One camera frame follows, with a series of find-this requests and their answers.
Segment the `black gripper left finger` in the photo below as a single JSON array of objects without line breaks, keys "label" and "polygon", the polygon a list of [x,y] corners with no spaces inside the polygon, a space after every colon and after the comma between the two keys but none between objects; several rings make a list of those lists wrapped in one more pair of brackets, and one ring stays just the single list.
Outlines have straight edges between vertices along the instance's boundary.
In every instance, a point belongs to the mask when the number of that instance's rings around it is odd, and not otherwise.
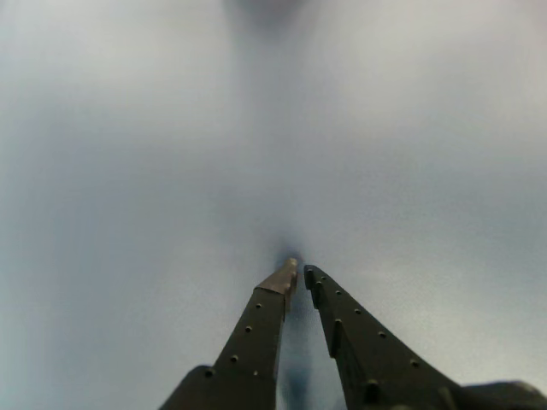
[{"label": "black gripper left finger", "polygon": [[283,324],[297,287],[297,259],[287,259],[253,293],[212,366],[182,379],[163,409],[275,409]]}]

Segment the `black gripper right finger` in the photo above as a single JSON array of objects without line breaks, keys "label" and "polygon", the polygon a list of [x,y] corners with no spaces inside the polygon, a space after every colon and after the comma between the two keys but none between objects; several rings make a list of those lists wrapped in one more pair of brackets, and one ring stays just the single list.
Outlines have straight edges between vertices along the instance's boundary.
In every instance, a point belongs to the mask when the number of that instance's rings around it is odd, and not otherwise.
[{"label": "black gripper right finger", "polygon": [[349,409],[457,409],[459,386],[383,326],[319,267],[304,268]]}]

